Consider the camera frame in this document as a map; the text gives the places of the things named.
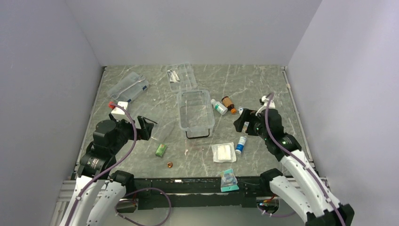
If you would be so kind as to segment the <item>teal packaged item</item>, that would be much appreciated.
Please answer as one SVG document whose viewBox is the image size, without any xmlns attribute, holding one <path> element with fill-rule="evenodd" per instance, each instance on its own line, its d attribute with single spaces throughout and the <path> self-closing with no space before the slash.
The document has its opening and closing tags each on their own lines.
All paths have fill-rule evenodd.
<svg viewBox="0 0 399 226">
<path fill-rule="evenodd" d="M 221 177 L 221 192 L 230 192 L 239 190 L 238 180 L 234 175 L 233 169 L 228 169 L 219 173 Z"/>
</svg>

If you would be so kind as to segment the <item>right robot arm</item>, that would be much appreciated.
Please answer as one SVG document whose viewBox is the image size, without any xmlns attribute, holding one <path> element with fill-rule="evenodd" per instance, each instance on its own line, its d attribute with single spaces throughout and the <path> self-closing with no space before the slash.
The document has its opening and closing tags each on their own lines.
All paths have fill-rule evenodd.
<svg viewBox="0 0 399 226">
<path fill-rule="evenodd" d="M 302 147 L 293 135 L 284 131 L 282 117 L 276 109 L 243 109 L 233 123 L 237 132 L 259 136 L 267 150 L 295 179 L 293 186 L 278 169 L 260 175 L 259 189 L 264 195 L 275 194 L 298 214 L 307 226 L 349 226 L 354 209 L 342 204 L 310 165 Z"/>
</svg>

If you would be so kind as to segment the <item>clear medicine kit box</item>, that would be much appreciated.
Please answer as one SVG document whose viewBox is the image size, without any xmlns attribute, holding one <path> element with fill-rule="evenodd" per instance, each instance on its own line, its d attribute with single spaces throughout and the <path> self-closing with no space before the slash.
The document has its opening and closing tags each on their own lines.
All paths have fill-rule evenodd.
<svg viewBox="0 0 399 226">
<path fill-rule="evenodd" d="M 186 139 L 212 136 L 215 119 L 210 93 L 205 89 L 188 90 L 177 95 L 179 127 Z"/>
</svg>

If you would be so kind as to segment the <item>white gauze packet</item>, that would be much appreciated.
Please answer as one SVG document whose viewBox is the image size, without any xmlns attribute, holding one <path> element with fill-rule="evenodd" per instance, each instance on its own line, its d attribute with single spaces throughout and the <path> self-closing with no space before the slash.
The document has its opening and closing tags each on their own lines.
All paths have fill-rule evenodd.
<svg viewBox="0 0 399 226">
<path fill-rule="evenodd" d="M 223 143 L 211 145 L 213 162 L 235 162 L 237 160 L 234 143 Z"/>
</svg>

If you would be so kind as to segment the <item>amber medicine bottle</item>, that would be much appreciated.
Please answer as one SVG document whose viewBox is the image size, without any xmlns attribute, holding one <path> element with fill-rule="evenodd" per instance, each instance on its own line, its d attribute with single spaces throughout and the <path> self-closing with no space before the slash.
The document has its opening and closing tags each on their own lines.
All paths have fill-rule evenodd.
<svg viewBox="0 0 399 226">
<path fill-rule="evenodd" d="M 231 112 L 231 114 L 235 114 L 237 112 L 233 101 L 228 96 L 222 98 L 222 103 Z"/>
</svg>

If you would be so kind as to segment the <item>metal tweezers in tray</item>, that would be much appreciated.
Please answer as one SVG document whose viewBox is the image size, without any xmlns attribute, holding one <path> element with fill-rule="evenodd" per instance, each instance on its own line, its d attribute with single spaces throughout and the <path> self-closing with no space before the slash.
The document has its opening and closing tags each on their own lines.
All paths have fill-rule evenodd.
<svg viewBox="0 0 399 226">
<path fill-rule="evenodd" d="M 168 79 L 169 79 L 170 83 L 177 83 L 180 81 L 180 78 L 176 71 L 167 70 L 167 74 L 168 74 Z"/>
</svg>

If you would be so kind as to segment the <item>clear divided organizer tray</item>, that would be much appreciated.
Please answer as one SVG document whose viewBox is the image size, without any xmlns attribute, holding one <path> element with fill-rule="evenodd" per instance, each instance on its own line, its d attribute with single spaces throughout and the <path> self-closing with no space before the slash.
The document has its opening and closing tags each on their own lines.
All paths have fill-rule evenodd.
<svg viewBox="0 0 399 226">
<path fill-rule="evenodd" d="M 194 75 L 194 70 L 190 63 L 168 65 L 166 66 L 165 70 L 167 78 L 167 70 L 176 71 L 180 78 L 180 81 L 177 83 L 170 83 L 168 79 L 169 86 L 172 92 L 178 93 L 181 91 L 194 90 L 198 88 L 198 84 Z"/>
</svg>

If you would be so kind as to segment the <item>clear box with blue latches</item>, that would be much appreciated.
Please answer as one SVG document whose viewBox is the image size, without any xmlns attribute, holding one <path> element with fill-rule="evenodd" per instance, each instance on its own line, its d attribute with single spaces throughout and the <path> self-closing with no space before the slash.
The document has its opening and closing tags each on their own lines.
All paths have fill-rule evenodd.
<svg viewBox="0 0 399 226">
<path fill-rule="evenodd" d="M 125 78 L 107 91 L 107 96 L 117 102 L 132 102 L 149 88 L 148 80 L 136 72 L 131 72 Z"/>
</svg>

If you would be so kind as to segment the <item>blue white bandage roll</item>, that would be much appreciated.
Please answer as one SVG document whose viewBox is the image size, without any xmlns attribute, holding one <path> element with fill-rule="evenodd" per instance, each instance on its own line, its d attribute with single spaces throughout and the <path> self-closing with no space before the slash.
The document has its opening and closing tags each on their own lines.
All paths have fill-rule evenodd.
<svg viewBox="0 0 399 226">
<path fill-rule="evenodd" d="M 247 137 L 246 136 L 241 136 L 239 138 L 239 141 L 238 141 L 238 143 L 236 145 L 236 148 L 235 148 L 235 153 L 241 154 L 243 152 L 243 149 L 244 149 L 244 146 L 246 144 L 246 141 L 247 141 Z"/>
</svg>

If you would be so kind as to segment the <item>white medicine bottle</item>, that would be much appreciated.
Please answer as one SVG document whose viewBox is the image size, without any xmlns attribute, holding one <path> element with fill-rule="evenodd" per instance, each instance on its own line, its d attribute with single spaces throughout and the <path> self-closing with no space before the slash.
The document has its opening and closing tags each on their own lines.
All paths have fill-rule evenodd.
<svg viewBox="0 0 399 226">
<path fill-rule="evenodd" d="M 227 107 L 225 107 L 221 102 L 216 101 L 215 99 L 211 99 L 211 105 L 213 106 L 213 108 L 219 112 L 221 115 L 224 115 L 227 113 L 228 109 Z"/>
</svg>

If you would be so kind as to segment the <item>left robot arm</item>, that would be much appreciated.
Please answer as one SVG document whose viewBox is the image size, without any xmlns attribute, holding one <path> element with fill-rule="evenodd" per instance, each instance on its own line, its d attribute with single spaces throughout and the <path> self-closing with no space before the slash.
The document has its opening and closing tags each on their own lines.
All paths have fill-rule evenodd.
<svg viewBox="0 0 399 226">
<path fill-rule="evenodd" d="M 138 116 L 140 128 L 133 130 L 132 124 L 110 116 L 97 123 L 93 141 L 87 146 L 80 160 L 75 188 L 62 226 L 100 226 L 108 212 L 119 199 L 128 198 L 136 189 L 134 175 L 110 167 L 117 163 L 116 154 L 129 140 L 149 140 L 156 122 Z"/>
</svg>

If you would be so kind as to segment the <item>black front rail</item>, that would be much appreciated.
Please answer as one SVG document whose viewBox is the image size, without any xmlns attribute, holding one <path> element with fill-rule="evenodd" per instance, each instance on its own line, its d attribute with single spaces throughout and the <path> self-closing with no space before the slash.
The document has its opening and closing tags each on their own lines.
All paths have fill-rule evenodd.
<svg viewBox="0 0 399 226">
<path fill-rule="evenodd" d="M 259 176 L 238 177 L 238 189 L 223 192 L 221 178 L 135 178 L 133 191 L 127 192 L 126 207 L 118 206 L 123 212 L 130 212 L 134 206 L 139 210 L 171 207 L 219 207 L 239 206 L 255 208 L 257 203 L 276 198 L 261 186 Z"/>
</svg>

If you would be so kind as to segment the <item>green sachet packet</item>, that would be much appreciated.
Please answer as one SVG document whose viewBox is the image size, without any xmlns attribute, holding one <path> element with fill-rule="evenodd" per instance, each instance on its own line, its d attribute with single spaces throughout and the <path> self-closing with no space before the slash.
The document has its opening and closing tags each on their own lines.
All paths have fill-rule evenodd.
<svg viewBox="0 0 399 226">
<path fill-rule="evenodd" d="M 158 146 L 156 152 L 155 152 L 155 155 L 156 155 L 157 157 L 162 157 L 162 156 L 164 155 L 166 149 L 167 149 L 167 145 L 165 145 L 165 144 L 160 144 L 160 145 Z"/>
</svg>

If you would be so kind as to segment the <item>clear kit lid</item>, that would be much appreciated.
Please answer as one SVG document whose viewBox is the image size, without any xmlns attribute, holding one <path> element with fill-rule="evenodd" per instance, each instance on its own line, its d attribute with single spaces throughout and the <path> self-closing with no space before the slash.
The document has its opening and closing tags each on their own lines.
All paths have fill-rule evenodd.
<svg viewBox="0 0 399 226">
<path fill-rule="evenodd" d="M 167 112 L 160 106 L 150 104 L 135 105 L 130 108 L 130 113 L 138 129 L 141 128 L 138 116 L 143 116 L 147 123 L 154 124 L 151 131 L 151 139 L 158 143 L 166 143 L 166 139 L 170 136 L 176 124 L 176 119 L 172 113 Z"/>
</svg>

